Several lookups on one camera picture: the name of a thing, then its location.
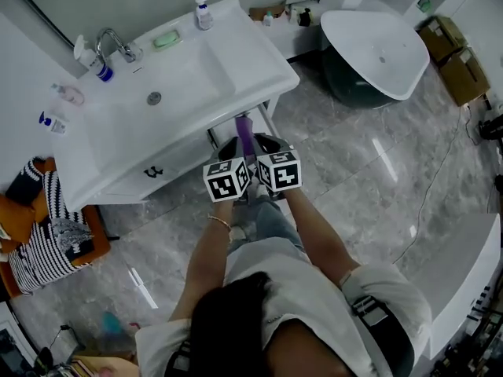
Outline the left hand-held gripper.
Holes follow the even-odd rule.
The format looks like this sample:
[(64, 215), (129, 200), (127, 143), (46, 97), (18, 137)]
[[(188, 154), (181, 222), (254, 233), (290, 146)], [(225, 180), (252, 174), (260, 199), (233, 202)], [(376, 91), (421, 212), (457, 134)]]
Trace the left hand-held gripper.
[(213, 203), (239, 199), (251, 182), (240, 137), (223, 142), (203, 168), (204, 183)]

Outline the orange cushion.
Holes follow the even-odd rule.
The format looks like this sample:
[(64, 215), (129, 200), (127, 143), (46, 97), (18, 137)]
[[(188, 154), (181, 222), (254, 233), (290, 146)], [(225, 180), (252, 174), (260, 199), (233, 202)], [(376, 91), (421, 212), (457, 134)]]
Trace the orange cushion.
[(29, 243), (35, 211), (0, 194), (0, 238)]

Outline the person's right forearm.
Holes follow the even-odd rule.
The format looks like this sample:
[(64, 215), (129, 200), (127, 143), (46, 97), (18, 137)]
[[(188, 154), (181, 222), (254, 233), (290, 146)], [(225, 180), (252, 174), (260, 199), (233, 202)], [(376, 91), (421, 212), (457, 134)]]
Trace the person's right forearm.
[(311, 263), (340, 287), (343, 278), (360, 264), (350, 256), (336, 230), (300, 188), (286, 190), (284, 195)]

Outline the purple cloth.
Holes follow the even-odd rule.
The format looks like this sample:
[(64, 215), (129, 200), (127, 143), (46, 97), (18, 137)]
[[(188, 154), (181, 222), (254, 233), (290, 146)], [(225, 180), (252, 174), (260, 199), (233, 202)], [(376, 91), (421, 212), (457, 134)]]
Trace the purple cloth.
[(255, 154), (253, 147), (253, 122), (247, 115), (242, 115), (235, 118), (237, 135), (241, 139), (244, 156), (246, 158)]

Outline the black white striped blanket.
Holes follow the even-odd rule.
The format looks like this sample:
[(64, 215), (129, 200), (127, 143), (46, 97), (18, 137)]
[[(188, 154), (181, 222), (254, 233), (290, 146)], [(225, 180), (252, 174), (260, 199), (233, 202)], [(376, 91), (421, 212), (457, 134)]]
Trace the black white striped blanket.
[(13, 278), (23, 295), (70, 276), (92, 262), (94, 235), (82, 210), (69, 211), (58, 174), (46, 160), (34, 157), (42, 173), (42, 190), (30, 206), (35, 211), (29, 243), (18, 243), (8, 254)]

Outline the blue pump lotion bottle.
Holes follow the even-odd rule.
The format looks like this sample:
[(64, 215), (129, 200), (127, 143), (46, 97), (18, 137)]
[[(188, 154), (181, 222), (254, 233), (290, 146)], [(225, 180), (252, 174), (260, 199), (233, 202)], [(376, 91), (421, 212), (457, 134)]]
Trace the blue pump lotion bottle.
[(44, 126), (50, 133), (64, 135), (68, 129), (68, 122), (53, 112), (41, 112), (39, 124)]

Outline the white bathtub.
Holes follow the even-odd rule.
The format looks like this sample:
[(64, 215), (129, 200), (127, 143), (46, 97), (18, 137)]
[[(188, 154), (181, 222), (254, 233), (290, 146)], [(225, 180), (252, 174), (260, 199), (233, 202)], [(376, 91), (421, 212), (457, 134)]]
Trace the white bathtub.
[(432, 360), (456, 335), (500, 261), (501, 219), (466, 214), (410, 280), (431, 307), (431, 334), (420, 358)]

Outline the pink bottle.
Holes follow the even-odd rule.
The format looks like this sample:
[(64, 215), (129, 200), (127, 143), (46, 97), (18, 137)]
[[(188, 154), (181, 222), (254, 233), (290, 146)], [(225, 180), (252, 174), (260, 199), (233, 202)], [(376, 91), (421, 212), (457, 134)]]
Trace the pink bottle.
[(85, 102), (83, 94), (73, 86), (64, 86), (53, 83), (50, 89), (63, 101), (75, 106), (81, 106)]

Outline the person's left forearm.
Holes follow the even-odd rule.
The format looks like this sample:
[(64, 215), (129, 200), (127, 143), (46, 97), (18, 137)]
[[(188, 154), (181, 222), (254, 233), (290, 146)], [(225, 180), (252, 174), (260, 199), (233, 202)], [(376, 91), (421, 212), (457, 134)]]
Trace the person's left forearm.
[(190, 319), (200, 299), (223, 286), (232, 215), (233, 201), (214, 204), (189, 260), (185, 286), (169, 321)]

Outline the white vanity cabinet with sink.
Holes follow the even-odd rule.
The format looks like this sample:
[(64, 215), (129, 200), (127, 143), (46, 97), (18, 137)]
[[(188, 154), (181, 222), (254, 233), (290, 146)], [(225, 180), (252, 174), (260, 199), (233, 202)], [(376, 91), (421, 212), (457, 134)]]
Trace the white vanity cabinet with sink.
[[(211, 4), (213, 26), (202, 31), (193, 13), (139, 37), (139, 62), (119, 53), (109, 82), (87, 73), (76, 82), (81, 106), (56, 99), (51, 111), (68, 122), (53, 137), (66, 207), (139, 203), (211, 154), (207, 132), (258, 104), (275, 104), (299, 76), (238, 0)], [(156, 51), (156, 36), (182, 40)], [(163, 169), (149, 178), (144, 170)]]

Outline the brown cardboard box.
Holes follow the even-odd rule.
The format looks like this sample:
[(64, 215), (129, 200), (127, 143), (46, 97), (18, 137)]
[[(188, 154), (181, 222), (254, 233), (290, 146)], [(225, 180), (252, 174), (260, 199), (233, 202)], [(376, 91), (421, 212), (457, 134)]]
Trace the brown cardboard box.
[(439, 71), (458, 107), (481, 97), (490, 89), (485, 72), (471, 47), (454, 53)]
[(448, 60), (468, 46), (458, 26), (446, 16), (432, 17), (420, 30), (419, 36), (435, 63)]

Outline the teal plastic object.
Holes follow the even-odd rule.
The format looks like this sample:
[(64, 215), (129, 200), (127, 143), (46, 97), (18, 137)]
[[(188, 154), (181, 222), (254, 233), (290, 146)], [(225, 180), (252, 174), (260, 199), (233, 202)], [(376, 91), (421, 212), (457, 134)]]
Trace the teal plastic object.
[(120, 320), (109, 311), (103, 312), (102, 327), (107, 335), (118, 335), (123, 331)]

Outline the chrome faucet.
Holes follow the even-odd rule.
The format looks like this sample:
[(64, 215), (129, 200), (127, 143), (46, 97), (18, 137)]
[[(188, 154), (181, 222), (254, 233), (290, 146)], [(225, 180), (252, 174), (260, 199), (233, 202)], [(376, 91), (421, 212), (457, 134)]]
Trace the chrome faucet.
[(107, 63), (101, 46), (105, 36), (109, 36), (116, 44), (117, 50), (127, 63), (139, 62), (143, 58), (143, 50), (138, 45), (134, 42), (126, 44), (113, 29), (104, 27), (97, 33), (95, 42), (95, 51), (103, 63)]

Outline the white spray bottle blue band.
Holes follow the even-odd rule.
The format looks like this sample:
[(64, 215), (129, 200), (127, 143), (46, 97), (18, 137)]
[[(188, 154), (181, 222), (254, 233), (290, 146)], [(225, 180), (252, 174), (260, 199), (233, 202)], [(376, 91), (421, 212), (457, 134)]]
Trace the white spray bottle blue band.
[(80, 64), (94, 73), (102, 82), (109, 82), (112, 79), (113, 70), (98, 56), (97, 52), (87, 46), (87, 41), (82, 35), (79, 35), (75, 41), (73, 54)]

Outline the dark green bathtub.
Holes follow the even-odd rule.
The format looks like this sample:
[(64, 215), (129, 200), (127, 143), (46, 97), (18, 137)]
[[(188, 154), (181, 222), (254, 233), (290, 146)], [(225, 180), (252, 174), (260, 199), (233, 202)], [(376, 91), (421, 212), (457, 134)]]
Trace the dark green bathtub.
[(321, 15), (320, 26), (326, 82), (349, 108), (408, 100), (429, 65), (420, 36), (392, 13), (329, 10)]

